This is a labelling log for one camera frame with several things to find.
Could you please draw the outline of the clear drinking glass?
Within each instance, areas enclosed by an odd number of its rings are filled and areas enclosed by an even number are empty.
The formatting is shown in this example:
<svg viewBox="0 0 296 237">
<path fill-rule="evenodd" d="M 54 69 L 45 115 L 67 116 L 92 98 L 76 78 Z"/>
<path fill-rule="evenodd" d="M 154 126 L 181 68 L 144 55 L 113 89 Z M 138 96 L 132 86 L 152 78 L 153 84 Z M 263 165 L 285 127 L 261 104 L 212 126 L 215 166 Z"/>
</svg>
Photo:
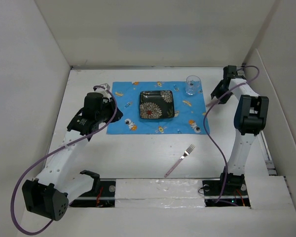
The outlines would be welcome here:
<svg viewBox="0 0 296 237">
<path fill-rule="evenodd" d="M 185 92 L 188 95 L 197 94 L 201 85 L 201 79 L 198 76 L 191 75 L 186 78 Z"/>
</svg>

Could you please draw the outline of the blue space-print cloth placemat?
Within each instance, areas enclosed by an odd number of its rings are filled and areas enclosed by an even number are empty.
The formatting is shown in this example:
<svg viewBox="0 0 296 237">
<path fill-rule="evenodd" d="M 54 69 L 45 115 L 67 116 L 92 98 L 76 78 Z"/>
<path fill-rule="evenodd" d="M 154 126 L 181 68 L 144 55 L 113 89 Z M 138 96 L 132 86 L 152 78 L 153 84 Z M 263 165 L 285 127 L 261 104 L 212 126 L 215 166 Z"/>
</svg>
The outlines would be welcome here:
<svg viewBox="0 0 296 237">
<path fill-rule="evenodd" d="M 112 92 L 122 118 L 107 134 L 206 134 L 206 106 L 202 86 L 186 92 L 184 81 L 114 82 Z"/>
</svg>

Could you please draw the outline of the black floral square plate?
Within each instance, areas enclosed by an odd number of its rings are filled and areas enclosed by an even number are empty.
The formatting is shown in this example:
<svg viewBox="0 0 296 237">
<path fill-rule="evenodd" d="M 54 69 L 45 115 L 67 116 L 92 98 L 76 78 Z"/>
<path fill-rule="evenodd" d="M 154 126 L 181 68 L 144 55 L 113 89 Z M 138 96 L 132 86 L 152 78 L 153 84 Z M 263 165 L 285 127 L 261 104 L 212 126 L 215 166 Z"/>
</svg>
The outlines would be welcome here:
<svg viewBox="0 0 296 237">
<path fill-rule="evenodd" d="M 175 116 L 173 92 L 170 90 L 142 91 L 139 112 L 142 119 L 172 119 Z"/>
</svg>

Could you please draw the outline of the pink-handled metal fork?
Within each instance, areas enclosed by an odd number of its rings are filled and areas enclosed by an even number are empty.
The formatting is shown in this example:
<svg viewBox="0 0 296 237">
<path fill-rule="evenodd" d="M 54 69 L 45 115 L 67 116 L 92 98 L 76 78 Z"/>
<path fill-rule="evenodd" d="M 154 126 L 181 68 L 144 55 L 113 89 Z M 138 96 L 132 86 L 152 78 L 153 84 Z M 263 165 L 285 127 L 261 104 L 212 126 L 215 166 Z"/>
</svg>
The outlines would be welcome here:
<svg viewBox="0 0 296 237">
<path fill-rule="evenodd" d="M 165 173 L 164 178 L 167 178 L 174 170 L 175 168 L 185 159 L 187 156 L 191 154 L 191 152 L 194 150 L 195 146 L 191 144 L 183 153 L 183 155 L 176 161 L 176 163 Z"/>
</svg>

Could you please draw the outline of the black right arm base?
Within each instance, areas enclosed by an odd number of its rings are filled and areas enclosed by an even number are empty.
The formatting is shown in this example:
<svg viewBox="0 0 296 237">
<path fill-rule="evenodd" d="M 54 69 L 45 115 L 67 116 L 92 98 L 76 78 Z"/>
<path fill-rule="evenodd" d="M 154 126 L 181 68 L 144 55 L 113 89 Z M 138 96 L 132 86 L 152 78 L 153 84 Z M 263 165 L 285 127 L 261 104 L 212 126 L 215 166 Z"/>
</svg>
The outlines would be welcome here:
<svg viewBox="0 0 296 237">
<path fill-rule="evenodd" d="M 222 183 L 218 179 L 209 179 L 202 181 L 202 187 L 198 193 L 204 197 L 206 207 L 250 207 L 250 200 L 245 181 L 240 187 L 228 187 L 225 185 L 223 194 L 221 194 Z"/>
</svg>

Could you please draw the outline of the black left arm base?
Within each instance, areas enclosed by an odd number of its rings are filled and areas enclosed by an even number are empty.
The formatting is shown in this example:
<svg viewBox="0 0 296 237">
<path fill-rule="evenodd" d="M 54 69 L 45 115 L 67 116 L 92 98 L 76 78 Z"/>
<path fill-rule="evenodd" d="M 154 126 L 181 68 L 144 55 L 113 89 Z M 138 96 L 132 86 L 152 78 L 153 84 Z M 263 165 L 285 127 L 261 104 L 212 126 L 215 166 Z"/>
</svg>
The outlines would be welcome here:
<svg viewBox="0 0 296 237">
<path fill-rule="evenodd" d="M 75 208 L 112 208 L 115 207 L 115 179 L 101 179 L 96 191 L 88 191 L 76 198 L 70 207 Z"/>
</svg>

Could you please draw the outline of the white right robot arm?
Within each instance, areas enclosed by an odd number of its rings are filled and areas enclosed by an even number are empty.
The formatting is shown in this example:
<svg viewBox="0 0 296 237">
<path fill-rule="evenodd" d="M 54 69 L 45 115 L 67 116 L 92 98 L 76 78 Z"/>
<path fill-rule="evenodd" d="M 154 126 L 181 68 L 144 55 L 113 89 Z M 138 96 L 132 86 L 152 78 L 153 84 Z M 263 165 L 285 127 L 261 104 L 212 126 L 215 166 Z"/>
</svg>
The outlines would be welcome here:
<svg viewBox="0 0 296 237">
<path fill-rule="evenodd" d="M 232 95 L 238 100 L 233 120 L 235 141 L 218 182 L 220 196 L 230 195 L 243 185 L 251 145 L 266 126 L 269 99 L 257 94 L 250 82 L 238 75 L 236 66 L 228 65 L 223 68 L 223 79 L 211 93 L 211 98 L 217 99 L 214 105 L 226 104 Z"/>
</svg>

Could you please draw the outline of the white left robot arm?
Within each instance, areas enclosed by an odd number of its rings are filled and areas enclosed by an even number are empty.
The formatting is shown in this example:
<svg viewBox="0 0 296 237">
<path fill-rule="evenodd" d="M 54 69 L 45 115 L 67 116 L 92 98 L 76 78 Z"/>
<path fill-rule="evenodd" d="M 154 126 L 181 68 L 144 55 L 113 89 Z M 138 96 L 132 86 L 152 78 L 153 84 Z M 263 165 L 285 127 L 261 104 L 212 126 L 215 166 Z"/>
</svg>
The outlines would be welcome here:
<svg viewBox="0 0 296 237">
<path fill-rule="evenodd" d="M 67 126 L 59 149 L 52 152 L 44 169 L 33 180 L 23 184 L 22 193 L 29 212 L 59 221 L 77 197 L 84 193 L 94 196 L 101 190 L 100 175 L 92 171 L 83 170 L 72 180 L 67 179 L 74 160 L 92 136 L 102 130 L 100 124 L 108 125 L 123 116 L 107 83 L 93 89 Z"/>
</svg>

